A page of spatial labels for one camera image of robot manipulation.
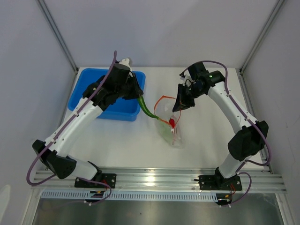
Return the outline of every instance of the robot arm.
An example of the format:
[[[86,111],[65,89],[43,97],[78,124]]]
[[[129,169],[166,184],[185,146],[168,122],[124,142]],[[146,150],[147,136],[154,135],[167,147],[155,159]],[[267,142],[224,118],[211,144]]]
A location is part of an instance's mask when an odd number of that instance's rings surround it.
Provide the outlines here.
[[[60,179],[72,175],[91,180],[96,176],[99,169],[93,163],[84,162],[69,155],[75,140],[96,117],[105,111],[109,105],[114,104],[118,98],[130,100],[143,95],[136,76],[132,73],[130,59],[123,59],[114,64],[102,87],[78,113],[78,109],[85,104],[103,78],[101,77],[88,86],[77,107],[52,135],[45,141],[36,140],[32,145],[36,154],[39,154],[48,144],[52,143],[40,160]],[[59,136],[54,141],[54,137],[58,133]]]
[[[268,125],[265,121],[258,122],[230,91],[229,94],[237,105],[247,114],[247,119],[244,118],[225,91],[225,78],[219,71],[209,73],[202,62],[191,65],[188,71],[190,76],[184,76],[183,74],[180,76],[185,81],[189,80],[190,85],[185,85],[187,82],[178,85],[178,94],[173,112],[195,106],[194,99],[206,94],[220,107],[235,133],[235,136],[228,143],[229,154],[227,158],[216,169],[215,175],[218,176],[218,185],[221,189],[222,181],[227,182],[235,177],[236,171],[244,164],[244,161],[264,147],[264,141],[248,120],[256,122],[265,137],[267,136]]]

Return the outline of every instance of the blue container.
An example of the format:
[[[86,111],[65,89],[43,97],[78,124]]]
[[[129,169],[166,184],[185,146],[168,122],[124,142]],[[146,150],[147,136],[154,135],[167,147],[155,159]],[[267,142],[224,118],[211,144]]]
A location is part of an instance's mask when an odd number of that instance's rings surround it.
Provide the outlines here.
[[[68,103],[69,110],[73,111],[79,100],[83,96],[83,92],[87,87],[96,82],[100,77],[107,73],[107,69],[84,69],[77,81],[77,84],[73,90],[71,98]],[[146,75],[143,72],[136,72],[135,75],[140,88],[144,90]],[[140,112],[140,106],[136,99],[124,100],[119,98],[115,104],[110,105],[98,118],[110,119],[110,120],[125,120],[135,121],[138,113]]]

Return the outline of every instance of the purple cable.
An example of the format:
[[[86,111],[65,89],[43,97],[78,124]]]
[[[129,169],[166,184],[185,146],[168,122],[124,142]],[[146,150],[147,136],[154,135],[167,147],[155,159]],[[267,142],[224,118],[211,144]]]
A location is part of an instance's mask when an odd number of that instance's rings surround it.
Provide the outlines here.
[[[89,202],[89,203],[86,202],[86,203],[88,203],[88,204],[90,204],[90,205],[96,205],[96,204],[98,204],[98,203],[101,203],[101,202],[103,202],[104,200],[106,200],[107,198],[109,198],[109,197],[111,196],[111,194],[112,194],[112,188],[111,188],[108,184],[105,184],[105,183],[102,183],[102,182],[93,181],[93,180],[87,180],[87,179],[85,179],[85,178],[79,178],[79,179],[81,179],[81,180],[83,180],[83,181],[86,181],[86,182],[89,182],[89,183],[101,184],[101,185],[104,185],[104,186],[106,186],[107,188],[109,188],[109,194],[108,194],[108,196],[106,196],[106,197],[103,198],[103,199],[100,199],[100,200],[97,201],[97,202]],[[65,204],[58,205],[58,206],[55,206],[55,207],[53,207],[53,208],[47,209],[47,210],[45,210],[45,211],[55,210],[55,209],[58,209],[58,208],[61,208],[61,207],[63,207],[63,206],[70,205],[70,204],[73,204],[73,203],[85,203],[85,202],[83,202],[83,201],[81,201],[81,200],[74,200],[74,201],[67,202],[67,203],[65,203]]]
[[[239,202],[240,200],[242,200],[242,198],[245,197],[248,194],[248,192],[250,191],[251,185],[252,185],[252,178],[251,178],[251,176],[250,176],[249,173],[247,173],[247,172],[240,172],[239,175],[240,174],[246,174],[249,177],[249,187],[247,188],[246,192],[242,195],[241,198],[239,198],[238,200],[235,200],[234,202],[230,203],[230,205],[233,205],[233,204]]]
[[[238,105],[238,103],[234,100],[234,98],[231,96],[231,94],[229,93],[229,89],[228,89],[228,85],[227,85],[227,81],[228,81],[228,70],[227,70],[227,67],[220,63],[220,62],[216,62],[216,61],[211,61],[211,60],[203,60],[203,61],[199,61],[199,62],[210,62],[210,63],[215,63],[215,64],[218,64],[218,65],[221,65],[224,69],[225,69],[225,91],[228,95],[228,97],[231,99],[232,103],[235,105],[235,107],[239,110],[239,112],[245,117],[245,119],[247,119],[247,115],[246,113],[240,108],[240,106]],[[246,162],[250,162],[250,163],[253,163],[255,165],[261,165],[261,166],[265,166],[265,165],[268,165],[272,159],[272,152],[271,152],[271,147],[267,141],[267,139],[265,138],[265,136],[263,135],[263,133],[260,131],[260,129],[257,127],[257,125],[248,119],[248,122],[255,128],[255,130],[259,133],[259,135],[262,137],[264,143],[266,144],[266,147],[267,147],[267,150],[268,150],[268,159],[265,163],[257,163],[257,162],[254,162],[252,160],[245,160],[241,165],[240,167],[237,169],[237,172],[240,171],[240,169],[245,165]]]
[[[117,60],[117,51],[114,51],[113,53],[113,60],[112,60],[112,64],[110,65],[105,77],[103,78],[102,82],[99,84],[99,86],[96,88],[96,90],[91,94],[91,96],[83,103],[83,105],[77,110],[77,114],[80,113],[82,111],[82,109],[88,104],[88,102],[96,95],[96,93],[100,90],[100,88],[102,87],[103,83],[105,82],[105,80],[107,79],[108,75],[110,74],[111,70],[113,69],[113,66],[115,64]],[[55,141],[59,135],[64,131],[64,129],[72,122],[72,120],[76,117],[76,115],[74,114],[63,126],[62,128],[57,132],[57,134],[54,136],[53,140]],[[29,167],[29,170],[27,171],[27,175],[26,175],[26,181],[29,185],[31,186],[37,186],[40,185],[44,182],[46,182],[47,180],[50,180],[52,177],[55,177],[55,174],[51,175],[50,177],[38,182],[38,183],[32,183],[30,181],[30,174],[31,171],[34,167],[34,165],[37,163],[37,161],[39,160],[39,158],[41,158],[41,156],[45,153],[45,151],[53,144],[53,142],[50,142],[38,155],[37,157],[34,159],[34,161],[32,162],[32,164]]]

